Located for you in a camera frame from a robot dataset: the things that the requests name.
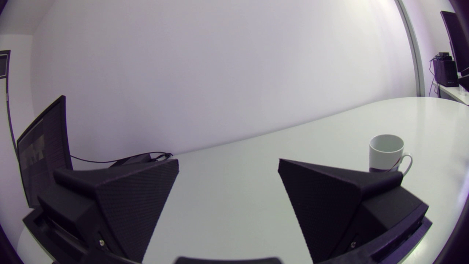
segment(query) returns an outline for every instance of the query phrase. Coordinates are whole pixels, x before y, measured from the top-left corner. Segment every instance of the black cable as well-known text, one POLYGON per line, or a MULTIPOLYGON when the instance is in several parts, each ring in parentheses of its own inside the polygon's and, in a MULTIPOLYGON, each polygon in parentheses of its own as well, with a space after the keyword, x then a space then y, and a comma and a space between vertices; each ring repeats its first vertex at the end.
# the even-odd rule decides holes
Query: black cable
MULTIPOLYGON (((156 160, 158 160, 159 158, 162 158, 162 157, 165 157, 164 160, 167 160, 171 156, 173 156, 173 154, 169 153, 169 152, 153 151, 153 152, 140 153, 140 154, 137 154, 137 155, 126 157, 126 158, 133 158, 133 157, 136 157, 136 156, 140 156, 140 155, 144 155, 144 154, 153 154, 153 153, 162 153, 162 155, 159 155, 158 157, 156 157, 154 159, 151 159, 151 161, 156 161, 156 160)), ((70 155, 70 157, 75 158, 77 160, 91 162, 91 163, 111 163, 111 162, 117 162, 117 161, 121 160, 121 159, 119 159, 119 160, 111 160, 111 161, 92 161, 92 160, 85 160, 85 159, 82 159, 82 158, 79 158, 79 157, 75 157, 73 155, 70 155)))
MULTIPOLYGON (((430 85, 430 90, 428 91, 428 97, 430 97, 430 94, 431 94, 431 87, 433 86, 433 82, 435 81, 435 78, 436 78, 436 72, 438 71, 438 65, 437 67, 435 68, 435 73, 433 73, 431 71, 431 64, 434 60, 437 60, 439 61, 440 60, 440 57, 438 57, 437 55, 435 55, 431 60, 430 60, 430 67, 428 68, 428 70, 430 71, 430 73, 433 75, 433 80, 431 81, 431 85, 430 85)), ((437 94, 437 96, 439 97, 439 93, 436 91, 436 85, 435 87, 433 88, 433 92, 437 94)))

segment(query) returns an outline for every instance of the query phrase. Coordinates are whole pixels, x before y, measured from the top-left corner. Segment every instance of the white table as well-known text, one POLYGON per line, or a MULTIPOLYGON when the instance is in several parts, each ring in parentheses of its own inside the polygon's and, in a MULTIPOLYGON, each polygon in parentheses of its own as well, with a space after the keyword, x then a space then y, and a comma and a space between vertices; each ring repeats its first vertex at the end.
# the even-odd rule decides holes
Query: white table
MULTIPOLYGON (((413 166, 402 185, 430 206, 426 216, 433 222, 404 262, 432 263, 469 192, 469 108, 422 97, 380 101, 279 132, 177 155, 180 173, 143 263, 171 264, 177 256, 278 256, 284 264, 312 263, 277 173, 279 158, 367 171, 368 142, 382 133, 399 135, 405 150, 413 153, 413 166)), ((31 247, 38 246, 25 230, 20 256, 27 256, 31 247)))
POLYGON ((446 87, 444 85, 440 85, 437 82, 433 82, 433 85, 436 85, 440 91, 446 93, 449 97, 453 100, 463 103, 465 105, 469 105, 469 92, 466 91, 462 86, 459 87, 446 87))

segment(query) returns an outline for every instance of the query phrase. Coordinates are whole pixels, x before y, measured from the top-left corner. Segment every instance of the textured black surface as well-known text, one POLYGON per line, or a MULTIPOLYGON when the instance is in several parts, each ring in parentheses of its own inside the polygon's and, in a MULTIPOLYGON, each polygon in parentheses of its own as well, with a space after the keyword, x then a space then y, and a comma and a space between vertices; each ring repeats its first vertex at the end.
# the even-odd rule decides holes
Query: textured black surface
POLYGON ((251 260, 212 260, 181 256, 174 264, 282 264, 282 262, 276 257, 251 260))
POLYGON ((57 170, 58 184, 95 199, 130 260, 141 262, 179 172, 177 160, 95 171, 57 170))
POLYGON ((314 262, 331 255, 362 199, 402 181, 398 171, 368 173, 283 159, 279 174, 314 262))

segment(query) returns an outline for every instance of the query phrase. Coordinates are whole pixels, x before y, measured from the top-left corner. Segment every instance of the white desk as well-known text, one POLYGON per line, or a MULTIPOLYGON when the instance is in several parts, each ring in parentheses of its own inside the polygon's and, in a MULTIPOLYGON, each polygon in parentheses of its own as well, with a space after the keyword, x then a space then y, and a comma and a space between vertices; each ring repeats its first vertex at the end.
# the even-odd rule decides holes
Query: white desk
MULTIPOLYGON (((177 155, 180 173, 143 263, 171 264, 177 256, 278 256, 284 264, 311 263, 277 173, 278 159, 367 171, 368 142, 382 133, 399 135, 405 150, 413 153, 414 164, 402 185, 430 206, 426 216, 433 222, 404 262, 432 263, 469 192, 469 108, 417 97, 380 101, 283 131, 177 155)), ((37 247, 31 239, 25 230, 18 251, 27 255, 23 252, 37 247)))
POLYGON ((461 87, 446 87, 444 85, 438 85, 438 83, 436 82, 434 82, 433 85, 436 85, 440 89, 440 91, 443 91, 444 93, 446 93, 453 100, 463 103, 465 105, 469 105, 469 92, 466 91, 466 89, 464 89, 462 86, 461 87))

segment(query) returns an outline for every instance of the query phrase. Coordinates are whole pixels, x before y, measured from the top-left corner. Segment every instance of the black monitor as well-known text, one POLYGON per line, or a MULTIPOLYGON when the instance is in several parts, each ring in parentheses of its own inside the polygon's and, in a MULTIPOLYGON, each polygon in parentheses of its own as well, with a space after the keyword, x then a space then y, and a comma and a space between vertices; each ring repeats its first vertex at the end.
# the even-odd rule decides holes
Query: black monitor
POLYGON ((8 56, 9 51, 1 51, 0 52, 0 79, 3 79, 8 74, 8 56))
POLYGON ((457 70, 464 72, 469 68, 469 43, 464 35, 464 30, 455 13, 441 11, 441 16, 448 32, 457 70))
POLYGON ((281 159, 279 174, 314 263, 398 263, 431 226, 399 171, 281 159))
POLYGON ((52 183, 55 169, 72 169, 68 148, 65 96, 47 107, 17 140, 21 179, 28 206, 52 183))
POLYGON ((177 159, 57 169, 23 222, 58 263, 139 263, 178 173, 177 159))

